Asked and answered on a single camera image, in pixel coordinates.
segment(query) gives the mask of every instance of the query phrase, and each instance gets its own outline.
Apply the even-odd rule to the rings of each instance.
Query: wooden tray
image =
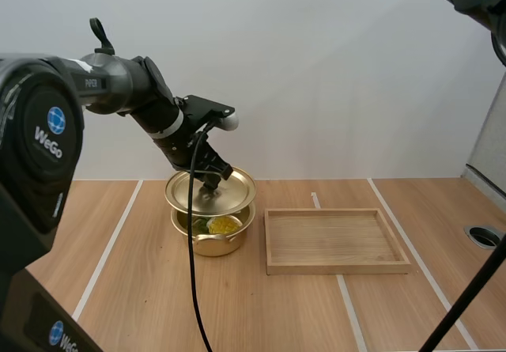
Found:
[[[267,274],[405,274],[379,209],[266,210]]]

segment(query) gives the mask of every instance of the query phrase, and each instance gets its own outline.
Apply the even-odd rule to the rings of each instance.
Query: wooden table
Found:
[[[74,183],[53,250],[30,271],[72,313],[136,182]],[[387,216],[379,196],[391,208]],[[417,350],[485,261],[465,225],[506,230],[506,215],[465,180],[259,181],[257,217],[231,255],[195,256],[202,319],[215,351]],[[378,207],[413,272],[401,275],[267,276],[266,207]],[[434,283],[440,288],[438,297]],[[502,266],[438,346],[506,348]],[[164,182],[146,181],[79,317],[106,351],[204,351],[194,318],[187,246],[170,224]]]

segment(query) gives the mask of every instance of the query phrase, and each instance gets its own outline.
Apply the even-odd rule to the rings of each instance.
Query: blue globe logo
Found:
[[[54,134],[61,134],[65,130],[65,115],[59,107],[51,107],[47,113],[47,125]]]
[[[55,346],[62,339],[63,336],[63,323],[61,320],[57,321],[51,327],[51,331],[49,332],[49,344]]]

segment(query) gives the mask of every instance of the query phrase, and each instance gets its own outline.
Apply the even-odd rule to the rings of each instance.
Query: white wall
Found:
[[[237,108],[213,131],[257,178],[457,176],[504,69],[444,0],[0,0],[0,48],[79,58],[99,17],[173,93]],[[156,179],[169,163],[132,119],[87,114],[77,178]]]

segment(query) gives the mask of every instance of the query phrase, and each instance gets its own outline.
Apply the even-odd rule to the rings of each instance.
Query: metal drain hole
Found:
[[[494,249],[504,235],[501,231],[493,227],[466,227],[467,236],[479,247],[485,249]]]

